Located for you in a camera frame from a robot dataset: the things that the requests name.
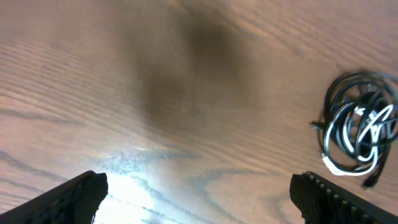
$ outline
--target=black plastic object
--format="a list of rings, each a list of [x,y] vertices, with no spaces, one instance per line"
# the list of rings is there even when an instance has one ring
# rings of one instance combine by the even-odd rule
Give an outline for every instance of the black plastic object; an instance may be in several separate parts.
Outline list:
[[[292,176],[290,199],[302,212],[306,224],[398,223],[397,216],[313,172]]]
[[[108,194],[106,174],[87,171],[0,215],[1,224],[89,224]]]

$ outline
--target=wooden table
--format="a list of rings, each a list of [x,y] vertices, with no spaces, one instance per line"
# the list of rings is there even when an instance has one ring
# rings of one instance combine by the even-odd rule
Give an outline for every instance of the wooden table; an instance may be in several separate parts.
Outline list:
[[[363,191],[308,125],[342,72],[398,73],[398,1],[28,2],[0,2],[0,213],[94,170],[97,223],[303,223],[312,170],[398,214],[397,150]]]

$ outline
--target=coiled cable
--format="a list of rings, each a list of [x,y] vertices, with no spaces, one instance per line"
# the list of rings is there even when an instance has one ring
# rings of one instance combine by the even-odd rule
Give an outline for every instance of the coiled cable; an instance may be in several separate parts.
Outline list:
[[[397,82],[398,77],[390,74],[365,71],[343,74],[331,84],[325,97],[324,123],[312,125],[323,131],[322,159],[332,174],[371,173],[363,187],[377,184],[391,144],[398,138],[398,96],[389,84]],[[330,154],[330,139],[357,164],[336,162]]]

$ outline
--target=white cable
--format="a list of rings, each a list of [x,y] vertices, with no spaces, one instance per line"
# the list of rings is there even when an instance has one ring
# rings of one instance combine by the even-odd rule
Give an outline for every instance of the white cable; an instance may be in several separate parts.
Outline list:
[[[336,120],[339,118],[341,113],[345,109],[347,109],[347,107],[351,106],[352,104],[353,103],[348,103],[348,104],[342,106],[340,108],[339,112],[337,114],[335,114],[333,121],[328,124],[326,133],[325,133],[325,138],[324,138],[324,148],[327,153],[329,152],[330,134],[331,134],[331,131],[333,130]],[[383,110],[378,112],[378,114],[376,114],[375,111],[372,111],[372,113],[369,115],[369,123],[366,125],[364,131],[361,133],[361,135],[358,138],[359,141],[361,141],[362,138],[365,137],[366,133],[370,130],[372,143],[377,143],[379,140],[379,135],[380,135],[381,128],[382,128],[383,124],[374,125],[374,123],[382,115],[384,115],[384,117],[381,119],[381,121],[385,121],[390,116],[393,109],[394,109],[394,105],[388,105],[385,108],[383,108]],[[359,114],[360,116],[362,116],[363,111],[364,111],[364,108],[357,107],[357,108],[355,108],[354,112]],[[345,141],[345,144],[347,145],[347,148],[350,150],[350,152],[353,152],[354,147],[352,146],[351,141],[349,140],[349,138],[347,136],[347,119],[343,126],[343,140]],[[365,175],[365,174],[372,172],[372,170],[376,167],[377,160],[379,157],[378,152],[379,152],[378,147],[372,146],[371,152],[369,153],[368,157],[365,158],[363,156],[358,156],[358,160],[361,160],[363,162],[370,161],[373,158],[371,166],[362,172],[350,172],[350,171],[345,171],[345,170],[341,170],[341,169],[337,168],[337,166],[335,166],[335,164],[331,161],[331,159],[325,153],[322,153],[322,160],[325,163],[325,165],[327,166],[327,168],[329,168],[330,172],[334,175],[359,176],[359,175]]]

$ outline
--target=wood grain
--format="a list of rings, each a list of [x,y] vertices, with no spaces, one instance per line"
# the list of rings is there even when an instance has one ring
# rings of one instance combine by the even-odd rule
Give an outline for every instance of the wood grain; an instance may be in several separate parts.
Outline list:
[[[303,223],[312,170],[398,214],[397,150],[363,191],[308,125],[343,71],[398,72],[398,1],[36,2],[0,2],[0,213],[95,170],[97,223]]]

